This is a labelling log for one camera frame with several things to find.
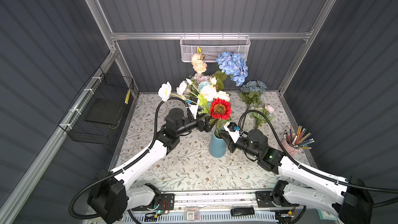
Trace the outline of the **teal ceramic vase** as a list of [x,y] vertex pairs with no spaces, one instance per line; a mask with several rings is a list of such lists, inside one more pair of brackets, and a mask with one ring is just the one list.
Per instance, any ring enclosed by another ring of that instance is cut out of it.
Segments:
[[227,150],[227,145],[223,139],[220,139],[216,136],[216,132],[214,131],[209,144],[209,153],[211,156],[215,158],[221,158],[225,155]]

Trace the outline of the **red sunflower cream peony stem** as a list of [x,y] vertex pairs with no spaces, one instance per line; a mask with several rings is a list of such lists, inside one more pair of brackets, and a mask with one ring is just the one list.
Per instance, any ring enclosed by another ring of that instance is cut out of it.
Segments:
[[199,88],[198,104],[202,109],[201,113],[205,113],[212,119],[217,120],[215,123],[215,136],[220,139],[221,130],[231,120],[230,95],[224,91],[217,91],[214,85],[206,84]]

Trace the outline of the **light blue flower stem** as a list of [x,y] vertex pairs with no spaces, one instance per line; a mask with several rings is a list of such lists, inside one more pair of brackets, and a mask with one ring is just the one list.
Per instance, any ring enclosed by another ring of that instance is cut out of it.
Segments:
[[198,92],[200,92],[204,87],[209,86],[209,85],[211,86],[210,82],[200,82],[198,85]]

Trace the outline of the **small purple sprig stem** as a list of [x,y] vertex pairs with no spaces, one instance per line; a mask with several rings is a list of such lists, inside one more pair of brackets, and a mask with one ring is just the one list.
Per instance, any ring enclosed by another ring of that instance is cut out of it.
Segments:
[[[254,110],[261,112],[263,115],[265,115],[268,118],[268,120],[272,120],[275,114],[275,109],[269,104],[260,104],[260,105],[257,104],[255,105]],[[267,121],[262,117],[261,114],[250,113],[250,116],[255,121],[255,129],[258,129],[259,127],[267,123]]]

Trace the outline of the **blue hydrangea flower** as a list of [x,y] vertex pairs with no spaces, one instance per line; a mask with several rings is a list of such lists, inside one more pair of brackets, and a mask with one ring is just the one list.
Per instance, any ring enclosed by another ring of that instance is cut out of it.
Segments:
[[230,77],[231,81],[235,82],[236,87],[244,84],[245,79],[248,77],[248,66],[241,54],[223,52],[218,55],[216,59],[219,70],[213,76],[222,82]]

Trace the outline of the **peach peony stem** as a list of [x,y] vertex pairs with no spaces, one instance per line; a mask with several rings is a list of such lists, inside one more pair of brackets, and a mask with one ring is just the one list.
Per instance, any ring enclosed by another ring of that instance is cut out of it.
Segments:
[[207,70],[207,63],[204,61],[204,58],[202,48],[197,47],[197,52],[191,56],[191,64],[198,74],[203,74]]

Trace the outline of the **lilac white flower bunch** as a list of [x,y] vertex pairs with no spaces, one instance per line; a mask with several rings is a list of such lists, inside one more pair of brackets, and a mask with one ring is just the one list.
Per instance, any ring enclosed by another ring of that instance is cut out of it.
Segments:
[[196,73],[190,79],[193,81],[194,85],[197,87],[202,82],[209,83],[211,81],[212,77],[210,75]]

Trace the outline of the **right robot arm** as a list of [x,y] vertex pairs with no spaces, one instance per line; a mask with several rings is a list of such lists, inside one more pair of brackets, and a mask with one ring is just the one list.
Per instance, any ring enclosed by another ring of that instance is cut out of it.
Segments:
[[325,211],[344,224],[369,224],[373,199],[365,189],[348,186],[348,180],[290,159],[282,151],[268,146],[267,137],[255,129],[246,137],[236,128],[220,132],[230,152],[237,149],[255,159],[258,166],[300,184],[279,180],[270,193],[275,206],[303,205]]

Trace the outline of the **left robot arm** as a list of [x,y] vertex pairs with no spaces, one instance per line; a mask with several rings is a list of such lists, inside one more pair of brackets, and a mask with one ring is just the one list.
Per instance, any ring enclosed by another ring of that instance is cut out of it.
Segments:
[[206,114],[189,119],[180,108],[170,110],[154,142],[110,172],[102,170],[97,174],[99,183],[90,189],[89,206],[103,221],[112,224],[128,209],[157,204],[160,191],[152,184],[138,190],[130,190],[130,187],[152,165],[166,157],[179,144],[181,136],[192,130],[209,132],[214,126],[211,119]]

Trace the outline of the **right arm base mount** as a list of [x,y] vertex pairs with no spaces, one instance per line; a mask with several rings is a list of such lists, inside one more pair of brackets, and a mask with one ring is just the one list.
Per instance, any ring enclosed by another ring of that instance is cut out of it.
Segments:
[[255,198],[258,207],[294,207],[295,204],[291,204],[286,201],[283,196],[273,196],[272,190],[260,190],[255,192]]

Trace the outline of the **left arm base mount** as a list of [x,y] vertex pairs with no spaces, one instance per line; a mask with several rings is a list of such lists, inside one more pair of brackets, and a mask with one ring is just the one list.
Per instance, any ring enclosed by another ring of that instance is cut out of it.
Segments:
[[132,211],[171,211],[174,209],[175,194],[160,194],[147,206],[133,208]]

